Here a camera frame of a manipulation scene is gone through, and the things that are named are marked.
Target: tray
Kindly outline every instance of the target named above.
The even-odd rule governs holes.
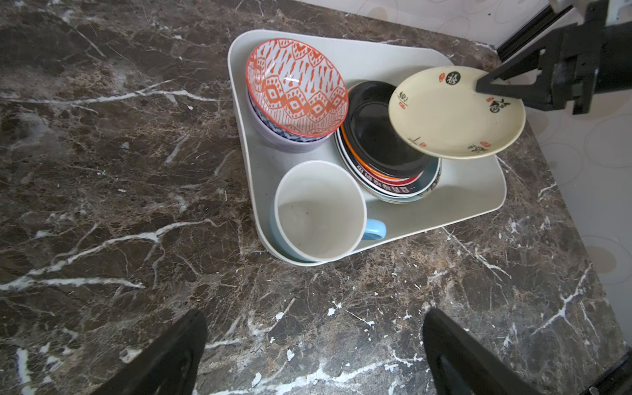
[[[317,48],[336,65],[348,87],[364,80],[380,80],[397,86],[417,71],[448,66],[452,62],[433,49],[272,30],[251,30],[233,41],[228,50],[228,70],[257,234],[273,256],[299,266],[316,266],[326,262],[297,262],[274,246],[269,226],[274,192],[285,173],[303,161],[320,159],[342,168],[344,164],[331,138],[312,152],[285,154],[269,147],[255,130],[252,115],[246,107],[246,59],[259,44],[279,37],[299,40]],[[495,156],[488,156],[470,160],[444,159],[441,179],[435,190],[417,202],[395,205],[363,192],[368,217],[383,221],[388,233],[382,240],[361,241],[352,253],[497,210],[505,201],[507,186]]]

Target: blue handle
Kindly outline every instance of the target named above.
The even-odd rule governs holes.
[[[367,218],[362,240],[381,240],[386,237],[386,225],[382,221]]]

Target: tray rim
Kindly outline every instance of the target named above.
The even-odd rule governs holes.
[[[320,36],[314,36],[314,35],[309,35],[309,34],[300,34],[300,33],[293,33],[293,32],[282,32],[280,30],[268,30],[268,29],[254,29],[254,30],[249,30],[247,32],[244,32],[242,34],[240,34],[239,36],[235,37],[235,39],[233,40],[233,42],[231,43],[229,49],[228,49],[228,55],[227,55],[227,64],[228,64],[228,74],[230,76],[231,79],[231,91],[233,93],[233,108],[234,108],[234,112],[236,115],[236,120],[238,122],[238,133],[239,133],[239,137],[240,137],[240,144],[241,144],[241,153],[242,156],[244,158],[244,162],[245,162],[245,167],[246,167],[246,178],[248,179],[248,189],[250,192],[250,201],[252,203],[252,210],[253,210],[253,215],[254,215],[254,220],[255,220],[255,227],[257,229],[257,236],[259,237],[259,240],[261,241],[261,244],[263,244],[263,246],[265,247],[265,249],[272,254],[272,256],[274,256],[275,258],[278,258],[280,260],[283,260],[289,264],[292,265],[296,265],[296,266],[302,266],[302,267],[314,267],[314,266],[320,266],[329,262],[335,262],[335,261],[322,261],[322,262],[298,262],[295,260],[291,260],[290,258],[285,257],[283,254],[279,253],[272,245],[271,243],[268,241],[268,239],[265,237],[265,234],[263,233],[263,230],[261,228],[261,223],[259,223],[258,220],[258,215],[257,215],[257,202],[255,201],[255,192],[254,189],[252,187],[252,171],[251,171],[251,167],[250,167],[250,150],[248,148],[248,141],[246,139],[246,135],[245,135],[245,131],[244,131],[244,122],[243,122],[243,117],[241,114],[241,109],[239,106],[239,102],[238,102],[238,96],[237,96],[237,89],[235,87],[234,84],[234,78],[233,78],[233,68],[231,66],[231,54],[233,52],[233,48],[236,42],[239,41],[240,38],[242,38],[242,36],[246,36],[246,35],[253,35],[256,33],[281,33],[281,34],[291,34],[291,35],[297,35],[297,36],[302,36],[302,37],[317,37],[320,39],[327,39],[327,40],[340,40],[340,41],[347,41],[347,42],[361,42],[361,43],[368,43],[368,44],[373,44],[376,46],[390,46],[390,44],[386,44],[386,43],[382,43],[382,42],[372,42],[372,41],[362,41],[362,40],[349,40],[349,39],[337,39],[334,37],[320,37]],[[419,47],[405,47],[405,46],[397,46],[399,48],[402,48],[403,51],[415,51],[415,50],[419,50],[419,49],[424,49],[427,51],[433,51],[436,52],[442,56],[445,57],[445,55],[441,54],[441,52],[436,51],[435,49],[431,49],[431,48],[419,48]],[[503,183],[503,189],[504,189],[504,194],[503,194],[503,198],[502,198],[502,202],[498,205],[498,207],[495,207],[493,209],[487,210],[485,212],[480,212],[477,214],[474,214],[472,216],[469,217],[465,217],[462,219],[458,219],[456,221],[451,221],[451,222],[447,222],[445,224],[441,224],[441,225],[437,225],[437,226],[433,226],[431,228],[427,228],[427,229],[421,229],[419,231],[415,231],[415,232],[411,232],[411,233],[406,233],[406,234],[402,234],[401,236],[397,236],[394,238],[389,238],[389,239],[384,239],[382,241],[379,241],[375,244],[372,245],[367,245],[367,246],[358,246],[356,247],[356,249],[354,249],[351,253],[347,254],[345,257],[348,257],[349,255],[358,253],[358,252],[362,252],[364,250],[368,250],[369,248],[373,248],[373,247],[377,247],[379,245],[383,245],[386,243],[389,243],[391,241],[396,241],[396,240],[400,240],[403,239],[405,237],[409,237],[409,236],[413,236],[414,234],[419,234],[419,233],[424,233],[427,231],[431,231],[433,229],[437,229],[437,228],[441,228],[443,226],[448,226],[448,225],[452,225],[452,224],[456,224],[457,222],[461,222],[461,221],[465,221],[467,219],[471,219],[474,217],[478,217],[478,216],[482,216],[484,214],[488,214],[490,212],[496,211],[498,209],[500,209],[506,199],[507,199],[507,180],[504,177],[504,174],[502,173],[502,167],[501,165],[498,163],[498,160],[494,161],[495,165],[498,167],[498,170],[500,171],[500,173],[502,174],[502,183]]]

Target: marble countertop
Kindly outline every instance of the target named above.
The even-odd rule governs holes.
[[[527,382],[576,394],[624,352],[532,132],[496,212],[316,268],[263,251],[226,56],[254,28],[486,46],[289,0],[0,5],[0,392],[87,394],[186,311],[197,393],[434,393],[443,309]]]

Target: wall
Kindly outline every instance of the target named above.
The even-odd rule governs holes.
[[[572,22],[581,22],[576,11],[552,28]],[[632,91],[596,95],[590,113],[572,113],[572,103],[561,111],[528,108],[527,121],[632,343]]]
[[[299,0],[498,47],[547,0]]]

